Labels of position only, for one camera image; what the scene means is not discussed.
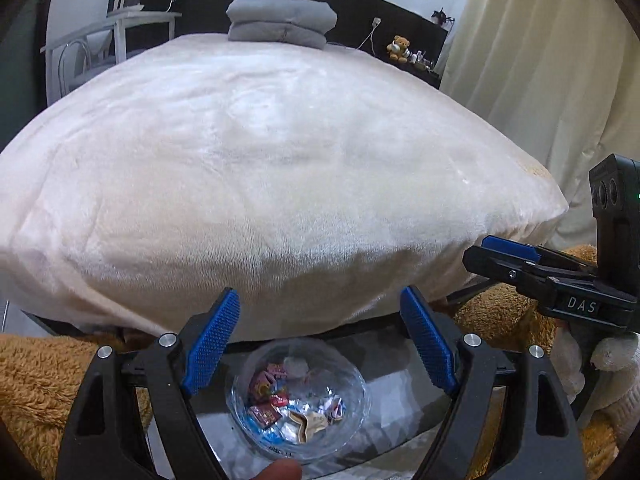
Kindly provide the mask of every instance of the white chair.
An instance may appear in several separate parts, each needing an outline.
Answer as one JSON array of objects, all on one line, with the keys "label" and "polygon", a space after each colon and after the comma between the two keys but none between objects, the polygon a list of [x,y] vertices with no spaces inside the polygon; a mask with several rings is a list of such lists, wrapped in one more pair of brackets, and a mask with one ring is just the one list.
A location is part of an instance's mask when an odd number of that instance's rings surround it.
[{"label": "white chair", "polygon": [[[115,58],[112,60],[109,56],[109,47],[112,39],[113,32],[111,31],[97,32],[77,38],[65,45],[58,62],[58,79],[62,97],[116,64]],[[77,47],[75,50],[70,50],[69,47],[72,46]],[[71,52],[76,54],[75,61],[72,64],[74,72],[70,80],[67,81],[65,72],[70,67],[66,54]]]}]

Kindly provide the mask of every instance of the cream curtain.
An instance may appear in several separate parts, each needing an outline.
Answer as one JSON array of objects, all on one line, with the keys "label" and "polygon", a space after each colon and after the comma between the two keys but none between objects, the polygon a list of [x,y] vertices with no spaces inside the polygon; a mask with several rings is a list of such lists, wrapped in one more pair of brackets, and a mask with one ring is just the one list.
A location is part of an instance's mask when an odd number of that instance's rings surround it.
[{"label": "cream curtain", "polygon": [[640,41],[613,0],[467,0],[441,90],[553,174],[555,248],[595,243],[588,171],[640,159]]}]

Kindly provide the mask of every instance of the black headboard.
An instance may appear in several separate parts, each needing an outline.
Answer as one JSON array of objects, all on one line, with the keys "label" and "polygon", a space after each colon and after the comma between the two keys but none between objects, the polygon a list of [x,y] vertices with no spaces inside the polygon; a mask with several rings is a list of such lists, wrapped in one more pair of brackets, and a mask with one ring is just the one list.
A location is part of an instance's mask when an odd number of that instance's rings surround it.
[{"label": "black headboard", "polygon": [[[113,8],[109,0],[109,9]],[[226,8],[233,0],[175,0],[172,10],[181,12],[176,20],[176,36],[197,32],[228,32]],[[436,60],[447,37],[447,31],[423,17],[384,0],[318,0],[327,2],[338,14],[338,23],[327,34],[327,40],[357,47],[371,30],[373,18],[382,23],[374,35],[376,55],[386,55],[386,46],[396,34],[411,41],[412,51],[421,50]],[[141,0],[145,10],[167,10],[171,0]],[[166,41],[166,25],[147,25],[127,31],[127,49],[149,48]]]}]

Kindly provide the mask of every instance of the blue gripper pad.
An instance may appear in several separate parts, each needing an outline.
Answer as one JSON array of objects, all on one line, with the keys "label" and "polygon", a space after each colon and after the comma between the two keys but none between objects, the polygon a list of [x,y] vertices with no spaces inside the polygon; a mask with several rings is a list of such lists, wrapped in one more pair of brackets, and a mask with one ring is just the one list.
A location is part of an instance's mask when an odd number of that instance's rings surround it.
[{"label": "blue gripper pad", "polygon": [[509,254],[516,258],[522,258],[535,264],[540,261],[540,255],[535,247],[530,245],[519,244],[497,236],[487,236],[482,240],[482,247],[502,254]]},{"label": "blue gripper pad", "polygon": [[458,379],[454,349],[449,346],[411,287],[405,288],[400,296],[400,316],[431,382],[448,396],[455,394]]},{"label": "blue gripper pad", "polygon": [[240,317],[240,300],[236,291],[229,290],[218,301],[220,304],[217,310],[210,316],[187,355],[182,387],[191,396],[209,385]]}]

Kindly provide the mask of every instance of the bed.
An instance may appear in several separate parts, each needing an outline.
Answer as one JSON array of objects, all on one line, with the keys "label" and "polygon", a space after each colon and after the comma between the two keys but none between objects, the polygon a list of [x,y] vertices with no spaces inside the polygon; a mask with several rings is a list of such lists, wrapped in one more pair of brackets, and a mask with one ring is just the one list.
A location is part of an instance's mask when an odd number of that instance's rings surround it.
[{"label": "bed", "polygon": [[325,332],[471,278],[487,234],[533,244],[548,172],[411,75],[340,46],[194,34],[107,70],[0,154],[0,289],[76,325],[177,332],[224,286],[233,341]]}]

